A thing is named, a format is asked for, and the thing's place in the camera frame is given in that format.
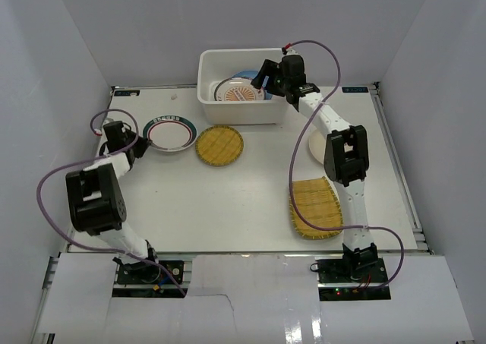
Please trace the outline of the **rectangular bamboo woven tray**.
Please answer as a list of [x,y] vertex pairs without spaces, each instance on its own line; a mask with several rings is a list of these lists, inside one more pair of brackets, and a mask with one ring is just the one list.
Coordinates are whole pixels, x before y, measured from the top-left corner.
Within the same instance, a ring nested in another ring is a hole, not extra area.
[[[308,222],[321,228],[343,226],[339,199],[325,177],[293,181],[292,190],[296,206]],[[295,212],[292,200],[289,200],[289,211],[295,231],[304,239],[323,240],[341,233],[321,231],[305,224]]]

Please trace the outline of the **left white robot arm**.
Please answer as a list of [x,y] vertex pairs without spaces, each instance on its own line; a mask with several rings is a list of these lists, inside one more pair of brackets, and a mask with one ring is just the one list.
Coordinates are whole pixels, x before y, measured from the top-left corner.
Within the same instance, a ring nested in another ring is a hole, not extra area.
[[126,222],[127,207],[119,185],[119,179],[144,155],[149,141],[123,122],[108,123],[103,130],[106,142],[100,151],[109,154],[65,176],[71,223],[76,231],[95,236],[112,249],[140,257],[134,273],[143,282],[153,282],[159,277],[160,263],[148,240]]

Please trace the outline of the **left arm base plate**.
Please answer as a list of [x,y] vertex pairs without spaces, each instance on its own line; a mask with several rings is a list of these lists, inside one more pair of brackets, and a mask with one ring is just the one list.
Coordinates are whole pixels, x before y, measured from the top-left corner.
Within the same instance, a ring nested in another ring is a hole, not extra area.
[[113,298],[184,298],[189,278],[183,260],[160,260],[160,268],[140,270],[119,267],[112,289]]

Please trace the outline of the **blue plastic plate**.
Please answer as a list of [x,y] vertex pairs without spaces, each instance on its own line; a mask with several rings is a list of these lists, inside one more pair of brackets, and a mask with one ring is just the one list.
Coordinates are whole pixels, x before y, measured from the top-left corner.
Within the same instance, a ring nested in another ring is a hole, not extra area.
[[[233,77],[245,77],[250,80],[253,80],[258,74],[258,71],[256,70],[245,70],[245,71],[240,71],[236,74],[233,75]],[[272,99],[273,95],[271,93],[268,93],[266,90],[264,91],[264,99],[265,100],[270,100]]]

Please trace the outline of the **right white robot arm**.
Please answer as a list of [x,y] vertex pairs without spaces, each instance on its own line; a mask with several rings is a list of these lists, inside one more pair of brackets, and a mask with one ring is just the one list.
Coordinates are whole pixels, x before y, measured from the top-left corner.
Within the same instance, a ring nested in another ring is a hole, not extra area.
[[326,138],[323,168],[334,183],[342,214],[342,271],[352,282],[361,282],[378,262],[377,246],[368,228],[365,178],[369,168],[368,135],[361,125],[351,125],[327,104],[319,87],[308,83],[304,59],[284,55],[280,62],[266,59],[251,85],[282,96],[308,125]]

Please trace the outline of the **green rimmed white plate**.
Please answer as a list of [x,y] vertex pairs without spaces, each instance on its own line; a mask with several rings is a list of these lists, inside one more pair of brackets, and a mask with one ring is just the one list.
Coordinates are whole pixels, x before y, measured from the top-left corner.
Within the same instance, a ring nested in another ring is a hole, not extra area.
[[198,133],[195,125],[182,116],[161,115],[146,123],[143,136],[153,149],[177,153],[192,146]]

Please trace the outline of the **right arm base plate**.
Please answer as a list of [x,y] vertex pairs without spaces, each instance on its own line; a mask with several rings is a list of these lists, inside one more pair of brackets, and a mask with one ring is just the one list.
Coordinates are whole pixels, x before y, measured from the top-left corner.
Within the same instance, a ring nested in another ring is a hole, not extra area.
[[389,301],[390,288],[377,288],[388,280],[383,259],[372,268],[360,273],[357,278],[346,274],[342,260],[321,259],[309,266],[317,274],[320,301]]

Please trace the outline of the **orange sunburst patterned plate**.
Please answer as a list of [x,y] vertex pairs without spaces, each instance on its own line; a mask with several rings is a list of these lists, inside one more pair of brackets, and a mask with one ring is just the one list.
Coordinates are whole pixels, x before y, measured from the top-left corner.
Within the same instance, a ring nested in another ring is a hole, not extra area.
[[213,91],[220,102],[253,102],[265,100],[263,89],[254,88],[249,77],[231,77],[221,81]]

